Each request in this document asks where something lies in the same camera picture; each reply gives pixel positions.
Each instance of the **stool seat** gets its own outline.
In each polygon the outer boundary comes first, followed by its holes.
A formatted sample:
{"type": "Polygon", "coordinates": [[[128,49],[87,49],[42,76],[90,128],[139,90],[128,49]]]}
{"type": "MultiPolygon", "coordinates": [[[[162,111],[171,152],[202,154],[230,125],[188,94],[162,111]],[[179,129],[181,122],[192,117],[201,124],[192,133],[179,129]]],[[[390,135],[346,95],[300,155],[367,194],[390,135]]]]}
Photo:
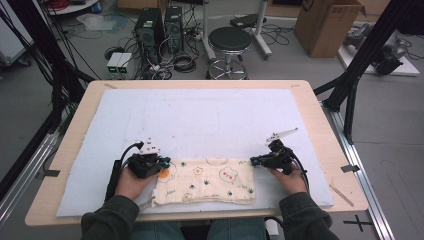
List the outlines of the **stool seat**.
{"type": "Polygon", "coordinates": [[[245,51],[251,43],[250,34],[239,28],[221,27],[209,34],[209,45],[217,51],[245,51]]]}

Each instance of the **hand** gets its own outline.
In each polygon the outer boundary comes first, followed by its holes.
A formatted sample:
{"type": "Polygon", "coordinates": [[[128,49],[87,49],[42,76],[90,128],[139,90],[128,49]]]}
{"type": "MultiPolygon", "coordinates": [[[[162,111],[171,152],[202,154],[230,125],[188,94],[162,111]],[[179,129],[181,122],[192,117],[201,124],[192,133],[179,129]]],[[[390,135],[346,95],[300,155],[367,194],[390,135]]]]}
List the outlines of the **hand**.
{"type": "Polygon", "coordinates": [[[115,189],[115,195],[125,196],[134,200],[141,194],[144,188],[149,184],[157,175],[147,177],[145,179],[137,178],[128,167],[124,168],[119,177],[118,186],[115,189]]]}
{"type": "Polygon", "coordinates": [[[307,192],[306,184],[299,168],[294,163],[291,163],[291,167],[293,171],[290,175],[286,175],[277,169],[268,168],[268,171],[278,179],[289,196],[298,192],[307,192]]]}

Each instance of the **person's left hand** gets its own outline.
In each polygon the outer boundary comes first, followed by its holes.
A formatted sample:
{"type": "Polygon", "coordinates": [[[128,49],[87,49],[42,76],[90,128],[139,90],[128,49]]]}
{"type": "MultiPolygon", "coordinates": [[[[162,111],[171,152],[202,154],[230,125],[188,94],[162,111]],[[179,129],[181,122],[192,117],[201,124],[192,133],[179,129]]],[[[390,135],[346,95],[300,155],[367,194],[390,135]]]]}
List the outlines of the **person's left hand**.
{"type": "Polygon", "coordinates": [[[128,167],[125,167],[121,176],[119,177],[118,186],[115,189],[115,195],[125,196],[134,200],[141,194],[144,188],[149,184],[157,175],[143,178],[137,178],[128,167]]]}

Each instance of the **black pole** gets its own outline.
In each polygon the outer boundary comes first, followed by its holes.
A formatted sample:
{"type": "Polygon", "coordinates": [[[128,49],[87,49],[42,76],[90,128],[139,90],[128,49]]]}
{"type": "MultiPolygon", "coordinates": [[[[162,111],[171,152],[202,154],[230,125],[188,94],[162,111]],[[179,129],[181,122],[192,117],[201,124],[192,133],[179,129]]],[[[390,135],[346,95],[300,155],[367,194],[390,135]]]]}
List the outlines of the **black pole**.
{"type": "Polygon", "coordinates": [[[34,45],[38,48],[40,54],[30,47],[30,44],[14,28],[8,15],[1,9],[0,18],[3,19],[33,58],[36,59],[40,71],[52,85],[53,111],[0,182],[0,201],[7,194],[46,134],[54,131],[61,124],[64,107],[68,104],[75,106],[81,101],[85,89],[79,79],[85,82],[94,80],[94,78],[78,70],[76,66],[68,63],[55,37],[32,0],[7,0],[7,2],[33,39],[34,45]]]}
{"type": "Polygon", "coordinates": [[[330,97],[323,101],[324,107],[331,111],[339,111],[340,105],[348,98],[343,131],[350,144],[353,144],[352,122],[359,80],[416,1],[391,0],[346,71],[333,81],[314,89],[315,95],[319,95],[334,88],[330,97]]]}

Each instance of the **stool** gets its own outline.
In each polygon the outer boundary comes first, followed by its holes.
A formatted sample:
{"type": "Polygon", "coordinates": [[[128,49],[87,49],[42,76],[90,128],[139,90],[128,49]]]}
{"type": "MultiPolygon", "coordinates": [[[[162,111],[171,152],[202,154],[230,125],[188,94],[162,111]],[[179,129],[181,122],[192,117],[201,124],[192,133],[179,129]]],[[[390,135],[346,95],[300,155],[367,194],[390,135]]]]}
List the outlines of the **stool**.
{"type": "Polygon", "coordinates": [[[225,60],[213,62],[206,73],[207,79],[219,79],[227,76],[229,79],[248,79],[246,68],[238,61],[231,60],[232,55],[246,52],[252,44],[250,34],[239,28],[222,27],[209,34],[209,46],[214,51],[225,54],[225,60]]]}

